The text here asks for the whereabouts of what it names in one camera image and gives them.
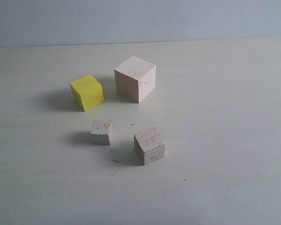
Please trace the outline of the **medium grained wooden cube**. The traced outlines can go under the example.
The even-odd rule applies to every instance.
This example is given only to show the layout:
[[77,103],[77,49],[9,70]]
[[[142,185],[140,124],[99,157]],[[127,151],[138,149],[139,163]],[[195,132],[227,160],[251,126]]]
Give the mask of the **medium grained wooden cube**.
[[134,148],[138,153],[142,164],[147,165],[165,156],[166,143],[159,133],[154,128],[148,128],[133,136]]

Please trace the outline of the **large pale wooden cube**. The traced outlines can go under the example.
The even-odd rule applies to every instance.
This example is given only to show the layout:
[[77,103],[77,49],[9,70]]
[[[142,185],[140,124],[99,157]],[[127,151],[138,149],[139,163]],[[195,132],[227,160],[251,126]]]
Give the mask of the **large pale wooden cube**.
[[117,92],[140,103],[154,88],[156,65],[132,56],[114,69]]

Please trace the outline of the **yellow cube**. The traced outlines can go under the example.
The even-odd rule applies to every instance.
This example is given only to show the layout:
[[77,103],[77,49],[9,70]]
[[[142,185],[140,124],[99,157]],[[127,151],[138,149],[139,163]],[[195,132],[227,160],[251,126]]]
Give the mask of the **yellow cube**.
[[71,81],[69,85],[83,111],[88,111],[104,101],[102,85],[91,74]]

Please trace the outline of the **smallest pale wooden cube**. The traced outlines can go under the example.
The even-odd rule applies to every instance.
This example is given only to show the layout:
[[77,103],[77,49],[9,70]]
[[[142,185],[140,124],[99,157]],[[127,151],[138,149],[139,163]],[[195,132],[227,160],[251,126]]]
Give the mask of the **smallest pale wooden cube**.
[[93,144],[110,145],[112,126],[110,120],[94,120],[90,131]]

